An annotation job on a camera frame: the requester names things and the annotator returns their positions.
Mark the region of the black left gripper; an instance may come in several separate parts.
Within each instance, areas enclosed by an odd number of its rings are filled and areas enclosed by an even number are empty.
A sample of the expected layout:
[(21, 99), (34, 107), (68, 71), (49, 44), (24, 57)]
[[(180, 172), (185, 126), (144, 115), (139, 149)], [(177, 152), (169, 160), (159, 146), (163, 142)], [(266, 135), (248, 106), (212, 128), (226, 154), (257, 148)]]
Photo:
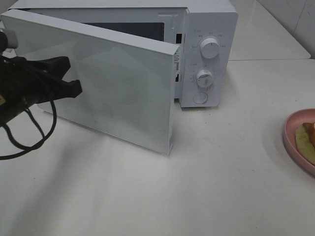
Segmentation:
[(82, 93), (79, 80), (63, 81), (71, 68), (68, 57), (26, 60), (23, 57), (0, 58), (0, 107), (29, 108), (55, 100), (76, 98)]

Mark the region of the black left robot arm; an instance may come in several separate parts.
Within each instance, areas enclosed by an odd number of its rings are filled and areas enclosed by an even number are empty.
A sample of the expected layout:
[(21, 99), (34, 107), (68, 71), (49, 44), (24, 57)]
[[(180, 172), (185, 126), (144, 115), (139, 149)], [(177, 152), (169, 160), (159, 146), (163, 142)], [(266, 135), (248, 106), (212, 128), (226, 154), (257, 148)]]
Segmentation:
[(0, 122), (7, 123), (34, 104), (75, 98), (82, 92), (79, 80), (66, 82), (68, 57), (26, 60), (0, 58)]

